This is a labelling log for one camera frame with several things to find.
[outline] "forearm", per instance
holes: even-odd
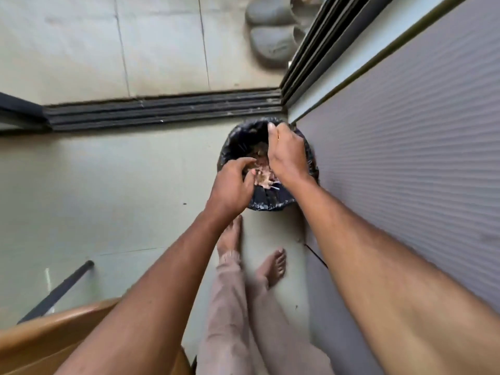
[[[314,181],[304,180],[291,191],[388,373],[495,368],[500,324],[491,308]]]
[[[202,212],[61,366],[58,375],[168,373],[227,221]]]

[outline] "person's right arm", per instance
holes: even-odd
[[[270,126],[269,160],[388,374],[500,373],[500,316],[309,176],[302,138]]]

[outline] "leg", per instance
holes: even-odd
[[[207,331],[199,349],[201,375],[251,375],[245,280],[240,267],[241,216],[217,242],[220,261],[212,286]]]
[[[269,292],[285,268],[286,252],[276,250],[247,288],[250,325],[267,370],[270,375],[333,375],[328,356],[294,331]]]

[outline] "brown plastic chair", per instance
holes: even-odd
[[[35,318],[0,332],[0,375],[52,375],[119,300]],[[171,375],[192,375],[182,347]]]

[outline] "black trash bag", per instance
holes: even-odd
[[[261,117],[247,120],[231,130],[228,139],[226,139],[222,146],[221,155],[217,162],[217,171],[220,171],[222,166],[232,159],[248,156],[256,144],[260,142],[268,144],[267,124],[269,122],[278,126],[281,122],[286,122],[286,120],[278,117]],[[311,174],[317,182],[319,171],[316,166],[314,154],[302,133],[296,128],[292,128],[292,131],[304,138],[305,155],[309,164],[309,174]],[[260,185],[255,186],[252,200],[250,200],[248,208],[252,210],[274,211],[282,210],[286,206],[296,202],[295,198],[281,183],[273,184],[273,186],[278,189],[265,189]]]

